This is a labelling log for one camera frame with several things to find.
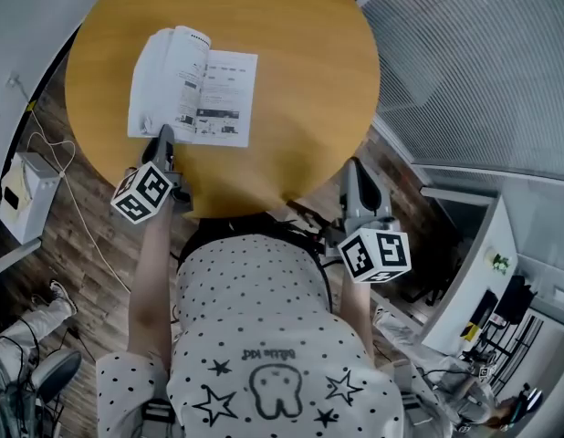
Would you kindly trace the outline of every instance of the paper booklet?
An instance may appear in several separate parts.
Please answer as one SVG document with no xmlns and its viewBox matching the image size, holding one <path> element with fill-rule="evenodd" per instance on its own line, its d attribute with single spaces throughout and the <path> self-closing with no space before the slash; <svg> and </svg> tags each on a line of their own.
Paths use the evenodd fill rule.
<svg viewBox="0 0 564 438">
<path fill-rule="evenodd" d="M 134 68 L 128 136 L 157 136 L 167 123 L 178 142 L 247 147 L 256 67 L 256 54 L 211 50 L 189 27 L 160 30 Z"/>
</svg>

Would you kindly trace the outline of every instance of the wooden floor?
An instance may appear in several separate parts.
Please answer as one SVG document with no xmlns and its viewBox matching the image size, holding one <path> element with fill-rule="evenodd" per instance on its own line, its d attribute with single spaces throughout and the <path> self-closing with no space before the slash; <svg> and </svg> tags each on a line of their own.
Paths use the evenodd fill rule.
<svg viewBox="0 0 564 438">
<path fill-rule="evenodd" d="M 57 69 L 37 103 L 36 113 L 51 141 L 73 140 L 65 108 L 64 79 L 67 60 Z M 31 119 L 18 145 L 25 151 L 28 138 L 37 125 Z M 30 143 L 32 151 L 40 152 L 49 162 L 53 158 L 48 147 L 38 138 Z M 70 148 L 57 147 L 62 163 L 68 161 Z M 413 260 L 424 251 L 442 252 L 450 249 L 452 229 L 438 209 L 419 193 L 421 184 L 393 150 L 371 129 L 360 146 L 357 155 L 381 174 L 391 191 L 394 214 L 409 233 Z M 89 165 L 78 149 L 75 160 L 68 168 L 70 186 L 85 216 L 87 225 L 102 253 L 122 280 L 129 285 L 135 269 L 142 229 L 133 226 L 110 207 L 114 188 L 105 182 Z M 324 217 L 339 216 L 339 188 L 337 178 L 322 185 L 301 200 Z M 287 210 L 276 210 L 275 215 L 286 215 Z M 181 247 L 194 232 L 196 222 L 186 218 L 175 219 L 172 229 L 172 250 L 179 253 Z M 0 256 L 16 243 L 8 232 L 0 227 Z M 175 274 L 176 264 L 172 262 Z M 333 298 L 338 300 L 342 269 L 329 269 Z M 47 284 L 52 277 L 58 279 L 78 305 L 78 314 L 70 323 L 77 326 L 87 349 L 95 358 L 107 352 L 125 349 L 127 340 L 128 294 L 110 275 L 94 245 L 79 220 L 68 189 L 64 183 L 58 188 L 43 235 L 42 247 L 0 276 L 0 329 L 12 322 L 29 306 L 31 294 L 48 294 Z M 412 274 L 406 284 L 415 284 L 422 275 Z M 59 347 L 66 328 L 57 330 L 41 345 L 41 357 Z M 83 364 L 78 376 L 63 394 L 66 410 L 62 415 L 63 436 L 96 436 L 96 402 L 94 362 L 84 347 L 67 335 L 65 346 L 83 353 Z M 397 353 L 391 351 L 385 341 L 378 338 L 381 354 L 378 362 L 394 360 Z"/>
</svg>

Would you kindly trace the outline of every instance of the white cable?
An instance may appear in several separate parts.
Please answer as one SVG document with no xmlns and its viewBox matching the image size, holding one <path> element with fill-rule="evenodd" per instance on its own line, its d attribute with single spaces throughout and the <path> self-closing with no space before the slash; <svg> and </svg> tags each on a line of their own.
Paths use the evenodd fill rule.
<svg viewBox="0 0 564 438">
<path fill-rule="evenodd" d="M 17 84 L 17 86 L 20 88 L 20 91 L 23 93 L 23 96 L 25 96 L 26 102 L 30 103 L 30 99 L 26 96 L 26 93 L 24 91 L 24 88 L 21 86 L 20 80 L 16 79 L 15 83 Z M 26 150 L 28 151 L 28 146 L 30 144 L 31 139 L 33 138 L 33 136 L 38 136 L 41 140 L 43 140 L 45 142 L 45 144 L 51 149 L 51 152 L 53 153 L 53 157 L 55 158 L 55 162 L 57 163 L 57 166 L 59 167 L 60 171 L 59 171 L 59 176 L 65 181 L 65 184 L 67 185 L 67 188 L 69 190 L 69 194 L 71 195 L 71 200 L 73 201 L 73 204 L 75 204 L 75 209 L 78 210 L 78 214 L 79 214 L 79 218 L 81 219 L 81 223 L 83 223 L 83 227 L 85 228 L 86 233 L 89 236 L 89 239 L 91 240 L 91 243 L 95 246 L 96 250 L 98 250 L 99 256 L 101 257 L 101 260 L 106 264 L 106 266 L 108 267 L 108 269 L 110 270 L 110 272 L 112 273 L 112 275 L 118 279 L 118 282 L 120 282 L 121 286 L 124 287 L 126 289 L 126 291 L 128 293 L 130 293 L 130 289 L 128 288 L 128 286 L 126 286 L 124 284 L 124 282 L 120 279 L 120 277 L 118 276 L 118 274 L 116 274 L 116 271 L 114 271 L 114 269 L 110 266 L 110 263 L 108 263 L 108 260 L 104 257 L 104 255 L 101 253 L 101 250 L 99 249 L 98 244 L 96 243 L 96 239 L 93 238 L 93 235 L 91 234 L 91 232 L 89 231 L 88 225 L 85 222 L 85 219 L 83 217 L 83 214 L 81 213 L 81 210 L 79 209 L 78 206 L 78 202 L 75 199 L 75 195 L 73 194 L 73 191 L 71 190 L 71 185 L 69 184 L 69 180 L 67 178 L 67 174 L 66 174 L 66 170 L 69 167 L 69 165 L 71 165 L 71 163 L 73 162 L 73 160 L 75 159 L 75 151 L 76 151 L 76 147 L 75 147 L 75 143 L 71 140 L 64 140 L 64 141 L 60 141 L 60 142 L 49 142 L 47 140 L 47 136 L 45 135 L 45 131 L 43 130 L 43 127 L 40 123 L 40 121 L 38 121 L 37 115 L 35 114 L 35 110 L 31 109 L 30 110 L 30 114 L 33 116 L 33 119 L 35 119 L 35 122 L 37 123 L 38 128 L 41 130 L 41 132 L 39 133 L 38 131 L 34 131 L 29 137 L 28 137 L 28 143 L 26 144 Z M 69 162 L 67 163 L 67 165 L 65 167 L 63 167 L 61 165 L 61 162 L 59 162 L 59 159 L 57 158 L 57 155 L 55 154 L 55 150 L 53 149 L 53 146 L 59 146 L 61 144 L 65 144 L 65 143 L 69 143 L 73 146 L 73 154 L 71 155 L 71 159 L 69 159 Z"/>
</svg>

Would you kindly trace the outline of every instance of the star print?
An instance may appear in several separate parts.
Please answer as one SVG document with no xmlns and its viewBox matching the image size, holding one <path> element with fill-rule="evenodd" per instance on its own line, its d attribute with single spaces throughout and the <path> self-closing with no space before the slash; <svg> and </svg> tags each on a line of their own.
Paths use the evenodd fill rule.
<svg viewBox="0 0 564 438">
<path fill-rule="evenodd" d="M 341 379 L 341 381 L 333 380 L 332 378 L 327 377 L 327 380 L 329 381 L 329 387 L 332 387 L 333 391 L 331 391 L 329 393 L 329 396 L 327 396 L 325 399 L 339 396 L 342 397 L 349 406 L 351 406 L 351 403 L 353 402 L 351 394 L 363 391 L 363 388 L 355 388 L 354 386 L 351 386 L 350 379 L 351 370 L 347 372 L 347 374 Z"/>
<path fill-rule="evenodd" d="M 207 401 L 195 404 L 193 407 L 195 409 L 201 409 L 202 411 L 209 412 L 210 427 L 213 426 L 220 415 L 223 415 L 224 417 L 231 417 L 232 419 L 237 418 L 237 415 L 235 415 L 229 409 L 229 402 L 235 396 L 235 391 L 230 392 L 223 397 L 218 397 L 213 391 L 211 391 L 211 388 L 209 388 L 209 386 L 204 384 L 201 387 L 207 391 Z"/>
<path fill-rule="evenodd" d="M 327 428 L 329 422 L 337 421 L 337 419 L 334 419 L 330 416 L 333 413 L 333 409 L 325 413 L 321 412 L 320 409 L 317 409 L 317 412 L 319 413 L 319 417 L 315 419 L 315 422 L 322 422 L 325 428 Z"/>
<path fill-rule="evenodd" d="M 217 360 L 213 360 L 213 363 L 215 366 L 208 370 L 214 371 L 215 373 L 217 373 L 217 376 L 221 375 L 222 373 L 225 375 L 226 373 L 229 373 L 231 371 L 227 368 L 227 364 L 229 363 L 229 360 L 223 363 L 219 363 Z"/>
</svg>

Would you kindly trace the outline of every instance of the black and white cube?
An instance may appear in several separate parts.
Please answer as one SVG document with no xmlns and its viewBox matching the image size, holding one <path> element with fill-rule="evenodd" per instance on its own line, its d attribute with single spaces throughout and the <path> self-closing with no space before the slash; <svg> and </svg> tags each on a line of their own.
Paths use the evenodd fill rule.
<svg viewBox="0 0 564 438">
<path fill-rule="evenodd" d="M 121 181 L 111 205 L 138 224 L 159 212 L 171 189 L 171 181 L 152 162 L 147 162 Z"/>
<path fill-rule="evenodd" d="M 354 282 L 388 282 L 412 269 L 405 232 L 359 229 L 339 251 Z"/>
</svg>

